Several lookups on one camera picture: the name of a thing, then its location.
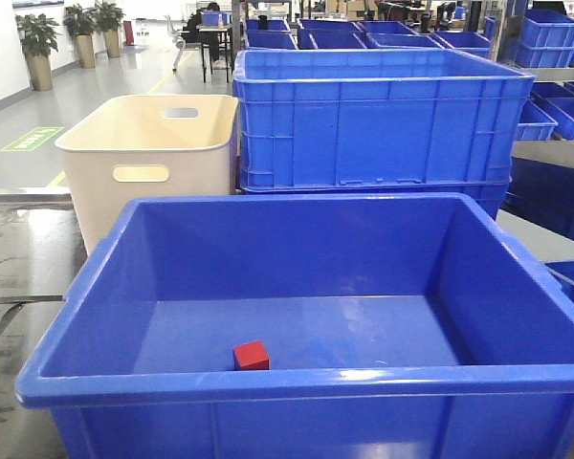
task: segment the potted plant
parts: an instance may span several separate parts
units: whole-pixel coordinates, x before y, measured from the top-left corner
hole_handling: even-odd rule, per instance
[[[96,55],[94,54],[94,41],[92,33],[96,28],[93,8],[83,8],[76,3],[72,7],[66,7],[64,14],[64,26],[68,34],[75,40],[78,59],[83,69],[96,67]]]
[[[32,86],[36,91],[49,91],[54,87],[51,81],[49,54],[51,49],[57,51],[58,25],[54,19],[45,14],[26,14],[15,16],[21,48],[26,57]]]
[[[118,30],[123,19],[123,10],[106,0],[97,1],[94,17],[98,29],[104,33],[104,44],[109,57],[120,56]]]

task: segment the white wall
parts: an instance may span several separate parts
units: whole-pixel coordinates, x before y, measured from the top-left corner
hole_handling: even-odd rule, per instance
[[[30,87],[11,0],[0,0],[0,100]]]

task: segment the yellow floor line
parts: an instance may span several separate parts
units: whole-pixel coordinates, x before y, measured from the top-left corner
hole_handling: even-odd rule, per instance
[[[185,57],[183,57],[181,59],[181,62],[179,62],[178,67],[181,67],[186,60],[188,60],[192,55],[194,54],[194,51],[190,51]],[[166,72],[166,74],[164,75],[164,77],[159,80],[157,82],[157,84],[155,86],[153,86],[148,92],[147,95],[149,94],[153,94],[155,91],[157,91],[158,89],[160,89],[162,87],[162,85],[164,83],[167,82],[167,80],[170,78],[170,76],[173,74],[174,72],[172,72],[172,70],[170,70],[170,72]],[[58,186],[59,184],[62,183],[62,181],[66,178],[66,174],[64,173],[64,171],[62,170],[59,174],[57,174],[55,176],[55,178],[53,180],[51,180],[49,183],[47,183],[47,188],[51,188],[53,186]]]
[[[61,181],[64,180],[65,178],[66,178],[66,174],[62,170],[59,174],[57,174],[55,176],[55,178],[53,180],[51,180],[49,183],[47,183],[46,187],[51,188],[53,186],[58,186],[59,184],[61,184]]]
[[[185,62],[193,55],[193,53],[194,53],[194,51],[190,51],[185,57],[183,57],[181,59],[181,62],[179,62],[179,65],[177,67],[181,67],[183,64],[185,64]],[[160,89],[162,87],[162,85],[164,83],[166,83],[172,75],[174,75],[174,72],[172,72],[172,70],[170,70],[169,72],[166,72],[164,77],[162,79],[160,79],[155,86],[153,86],[151,89],[149,89],[149,91],[146,94],[147,95],[153,94],[155,91]]]

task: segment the green floor sign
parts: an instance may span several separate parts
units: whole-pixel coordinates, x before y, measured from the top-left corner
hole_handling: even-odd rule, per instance
[[[35,150],[39,145],[46,142],[48,139],[53,137],[63,127],[35,127],[28,134],[21,136],[15,142],[9,143],[5,146],[2,151],[32,151]]]

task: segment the bin floor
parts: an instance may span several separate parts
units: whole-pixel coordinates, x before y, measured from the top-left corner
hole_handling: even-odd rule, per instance
[[[233,370],[232,348],[256,339],[272,369],[470,363],[428,296],[256,298],[157,303],[134,373]]]

